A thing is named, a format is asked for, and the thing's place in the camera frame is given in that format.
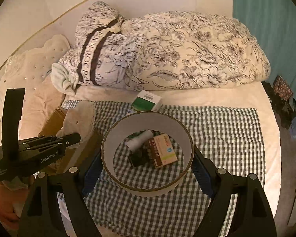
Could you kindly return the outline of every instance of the floral pillow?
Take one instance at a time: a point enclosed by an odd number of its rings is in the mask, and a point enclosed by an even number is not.
[[[125,21],[103,2],[84,14],[76,47],[60,64],[81,84],[129,90],[235,87],[270,74],[256,38],[237,19],[171,11]]]

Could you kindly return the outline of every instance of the metal bolt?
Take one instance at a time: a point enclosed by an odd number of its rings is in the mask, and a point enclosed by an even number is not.
[[[257,175],[256,175],[256,174],[253,174],[253,173],[251,173],[251,174],[249,175],[249,177],[250,177],[252,180],[255,180],[255,179],[257,178]]]
[[[76,173],[78,171],[78,168],[76,166],[73,166],[69,169],[70,173]]]
[[[219,174],[223,175],[223,174],[226,173],[226,169],[220,167],[219,169],[217,169],[217,172],[218,172]]]
[[[38,177],[39,177],[39,178],[43,178],[43,177],[45,177],[45,175],[46,175],[45,172],[40,172],[40,173],[38,174]]]

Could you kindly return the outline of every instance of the mattress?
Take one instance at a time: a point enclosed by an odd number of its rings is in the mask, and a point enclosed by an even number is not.
[[[281,187],[280,137],[279,128],[269,98],[265,93],[261,82],[254,82],[233,89],[205,88],[153,91],[153,93],[161,96],[163,104],[168,105],[207,105],[233,108],[255,108],[257,110],[265,150],[266,175],[264,191],[268,198],[273,216],[275,216]],[[65,100],[109,100],[132,102],[136,95],[137,92],[135,91],[110,87],[80,86],[76,91],[75,96],[66,96]],[[69,218],[65,206],[60,204],[60,208],[62,214]],[[101,233],[102,230],[107,233],[107,230],[101,227]]]

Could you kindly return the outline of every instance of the green curtain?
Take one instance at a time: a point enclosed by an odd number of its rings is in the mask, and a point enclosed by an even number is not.
[[[256,36],[271,64],[269,82],[281,75],[296,99],[296,6],[291,0],[234,0],[233,17]]]

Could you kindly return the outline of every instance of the gingham fabric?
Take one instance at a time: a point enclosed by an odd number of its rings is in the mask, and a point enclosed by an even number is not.
[[[63,108],[74,108],[77,103],[64,102]],[[130,108],[130,103],[96,102],[95,128],[104,135]],[[189,130],[194,144],[216,167],[241,176],[253,172],[264,186],[264,144],[256,109],[164,105],[159,111],[181,121]],[[138,188],[153,188],[175,179],[183,170],[183,155],[172,141],[178,162],[162,169],[154,169],[153,165],[147,164],[132,169],[127,159],[130,152],[122,143],[114,157],[114,170],[119,180]],[[157,197],[128,193],[103,170],[85,202],[96,224],[120,235],[173,237],[193,236],[210,199],[202,193],[192,170],[173,191]],[[221,236],[228,233],[235,205],[236,195],[233,195]]]

